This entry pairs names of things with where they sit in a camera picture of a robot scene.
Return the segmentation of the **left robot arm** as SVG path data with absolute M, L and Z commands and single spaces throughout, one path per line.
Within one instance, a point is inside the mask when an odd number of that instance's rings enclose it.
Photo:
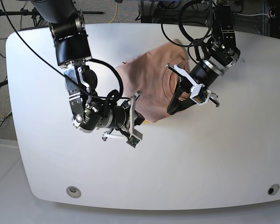
M 167 107 L 167 113 L 170 115 L 193 105 L 204 105 L 209 101 L 219 107 L 218 95 L 209 87 L 240 57 L 240 50 L 236 46 L 231 7 L 225 0 L 207 1 L 209 12 L 206 15 L 205 24 L 208 30 L 202 38 L 194 39 L 186 32 L 182 22 L 183 14 L 190 6 L 200 3 L 199 0 L 186 3 L 177 17 L 181 33 L 190 42 L 185 48 L 194 48 L 196 58 L 193 62 L 196 65 L 190 72 L 177 64 L 166 65 L 178 76 L 175 91 Z

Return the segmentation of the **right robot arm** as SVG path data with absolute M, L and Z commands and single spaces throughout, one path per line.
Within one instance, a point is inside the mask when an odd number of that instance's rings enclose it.
M 49 22 L 56 50 L 56 60 L 63 69 L 65 86 L 73 114 L 73 126 L 85 133 L 104 128 L 102 139 L 124 139 L 132 147 L 142 140 L 142 134 L 134 127 L 144 121 L 135 111 L 140 92 L 118 105 L 123 96 L 123 81 L 118 72 L 108 63 L 92 58 L 83 13 L 71 0 L 34 0 L 33 6 Z M 101 64 L 109 68 L 119 82 L 119 89 L 105 97 L 96 92 L 97 75 L 86 62 Z

